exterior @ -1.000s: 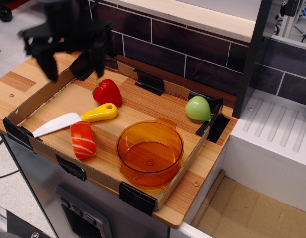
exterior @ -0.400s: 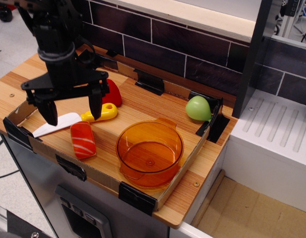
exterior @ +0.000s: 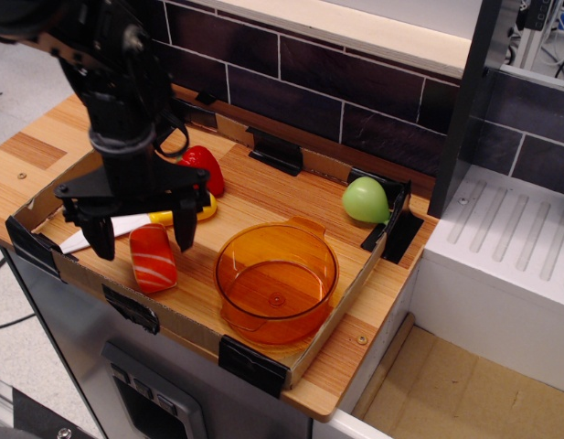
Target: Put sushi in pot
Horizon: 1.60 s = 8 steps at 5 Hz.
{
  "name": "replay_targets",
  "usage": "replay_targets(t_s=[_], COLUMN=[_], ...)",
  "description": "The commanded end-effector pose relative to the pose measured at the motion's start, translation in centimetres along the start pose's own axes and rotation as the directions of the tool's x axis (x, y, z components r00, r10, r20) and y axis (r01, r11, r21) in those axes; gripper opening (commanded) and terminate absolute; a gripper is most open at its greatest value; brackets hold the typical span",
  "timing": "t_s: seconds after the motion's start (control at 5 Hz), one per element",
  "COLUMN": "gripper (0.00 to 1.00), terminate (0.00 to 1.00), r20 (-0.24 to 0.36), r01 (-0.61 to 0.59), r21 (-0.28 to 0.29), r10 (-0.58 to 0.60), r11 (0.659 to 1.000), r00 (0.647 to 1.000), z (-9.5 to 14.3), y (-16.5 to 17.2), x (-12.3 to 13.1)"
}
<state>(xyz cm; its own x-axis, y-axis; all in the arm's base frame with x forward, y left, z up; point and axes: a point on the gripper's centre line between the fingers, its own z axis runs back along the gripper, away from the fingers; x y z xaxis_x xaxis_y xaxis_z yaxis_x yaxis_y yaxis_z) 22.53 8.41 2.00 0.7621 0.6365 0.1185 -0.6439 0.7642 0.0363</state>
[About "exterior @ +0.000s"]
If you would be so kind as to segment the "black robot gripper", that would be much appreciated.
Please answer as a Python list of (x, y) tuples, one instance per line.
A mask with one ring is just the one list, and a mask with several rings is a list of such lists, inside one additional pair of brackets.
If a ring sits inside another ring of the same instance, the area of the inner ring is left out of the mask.
[(211, 204), (209, 172), (164, 160), (154, 148), (155, 132), (129, 139), (90, 132), (89, 140), (102, 165), (58, 184), (54, 193), (96, 255), (106, 261), (115, 257), (111, 217), (168, 210), (176, 243), (187, 251), (194, 244), (197, 213)]

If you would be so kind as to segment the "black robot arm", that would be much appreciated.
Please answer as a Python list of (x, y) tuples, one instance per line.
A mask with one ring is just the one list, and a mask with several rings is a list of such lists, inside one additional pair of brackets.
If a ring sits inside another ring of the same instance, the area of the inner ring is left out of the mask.
[(197, 214), (210, 203), (209, 173), (177, 165), (177, 152), (162, 147), (170, 129), (185, 126), (135, 9), (126, 1), (0, 1), (0, 42), (57, 59), (87, 110), (101, 166), (55, 194), (95, 253), (114, 257), (114, 218), (161, 210), (173, 215), (179, 248), (190, 248)]

